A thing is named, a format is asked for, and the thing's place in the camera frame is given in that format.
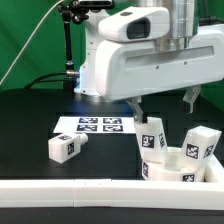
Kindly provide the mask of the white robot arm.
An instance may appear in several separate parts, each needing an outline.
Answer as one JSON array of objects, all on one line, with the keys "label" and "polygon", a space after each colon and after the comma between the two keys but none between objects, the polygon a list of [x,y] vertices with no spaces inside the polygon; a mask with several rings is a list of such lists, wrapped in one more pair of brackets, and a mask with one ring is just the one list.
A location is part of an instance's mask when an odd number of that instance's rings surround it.
[{"label": "white robot arm", "polygon": [[114,15],[92,13],[80,91],[126,100],[141,123],[144,95],[185,88],[193,105],[203,84],[224,79],[224,24],[200,27],[197,8],[197,0],[138,0]]}]

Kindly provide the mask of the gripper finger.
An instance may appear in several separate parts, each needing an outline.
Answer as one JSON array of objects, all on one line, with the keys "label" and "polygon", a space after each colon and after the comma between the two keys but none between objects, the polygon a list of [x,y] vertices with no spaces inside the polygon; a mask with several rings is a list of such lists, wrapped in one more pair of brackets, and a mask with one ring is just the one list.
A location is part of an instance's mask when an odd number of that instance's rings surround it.
[{"label": "gripper finger", "polygon": [[137,97],[128,98],[126,102],[128,103],[129,107],[131,108],[133,112],[134,120],[140,123],[146,123],[147,114],[140,107],[140,103],[142,102],[142,97],[137,96]]},{"label": "gripper finger", "polygon": [[194,110],[194,103],[201,92],[201,86],[195,85],[188,87],[183,97],[184,109],[188,114],[191,114]]}]

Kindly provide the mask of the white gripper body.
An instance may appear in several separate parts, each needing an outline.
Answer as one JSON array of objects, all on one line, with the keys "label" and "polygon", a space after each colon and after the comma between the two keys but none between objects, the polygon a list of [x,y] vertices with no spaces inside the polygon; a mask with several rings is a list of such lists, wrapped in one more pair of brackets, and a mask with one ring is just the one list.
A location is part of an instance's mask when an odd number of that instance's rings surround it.
[{"label": "white gripper body", "polygon": [[167,50],[165,7],[128,7],[99,22],[95,87],[120,100],[224,79],[224,24],[202,26],[189,45]]}]

